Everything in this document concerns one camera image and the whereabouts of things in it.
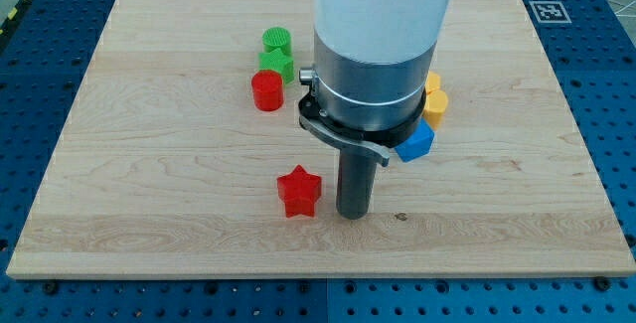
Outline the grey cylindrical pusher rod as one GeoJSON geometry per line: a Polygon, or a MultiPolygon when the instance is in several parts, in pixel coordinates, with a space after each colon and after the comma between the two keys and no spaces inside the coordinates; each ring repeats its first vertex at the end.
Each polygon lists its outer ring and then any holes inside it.
{"type": "Polygon", "coordinates": [[[357,220],[368,212],[377,166],[376,152],[368,147],[340,151],[336,207],[342,217],[357,220]]]}

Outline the black clamp ring with lever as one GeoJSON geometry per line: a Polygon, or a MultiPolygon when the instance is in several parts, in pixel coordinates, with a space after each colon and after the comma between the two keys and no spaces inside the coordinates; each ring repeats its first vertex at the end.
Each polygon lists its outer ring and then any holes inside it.
{"type": "Polygon", "coordinates": [[[299,103],[299,124],[321,141],[338,149],[364,146],[376,152],[378,164],[386,167],[390,161],[390,148],[405,142],[416,130],[424,105],[424,99],[410,114],[407,120],[398,126],[384,130],[363,130],[345,126],[331,118],[318,103],[315,95],[307,93],[299,103]]]}

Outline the yellow block behind arm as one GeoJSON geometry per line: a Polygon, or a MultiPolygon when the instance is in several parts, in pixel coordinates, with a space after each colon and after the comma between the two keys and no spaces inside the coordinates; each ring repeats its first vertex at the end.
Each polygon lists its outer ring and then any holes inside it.
{"type": "Polygon", "coordinates": [[[434,71],[429,71],[426,78],[426,83],[425,83],[426,94],[431,94],[440,89],[441,89],[441,76],[434,71]]]}

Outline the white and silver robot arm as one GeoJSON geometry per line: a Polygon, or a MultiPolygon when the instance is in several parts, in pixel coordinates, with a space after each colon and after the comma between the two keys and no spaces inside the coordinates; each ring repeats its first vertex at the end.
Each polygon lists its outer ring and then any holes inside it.
{"type": "Polygon", "coordinates": [[[378,166],[416,132],[449,0],[314,0],[311,67],[299,124],[339,150],[336,208],[369,209],[378,166]]]}

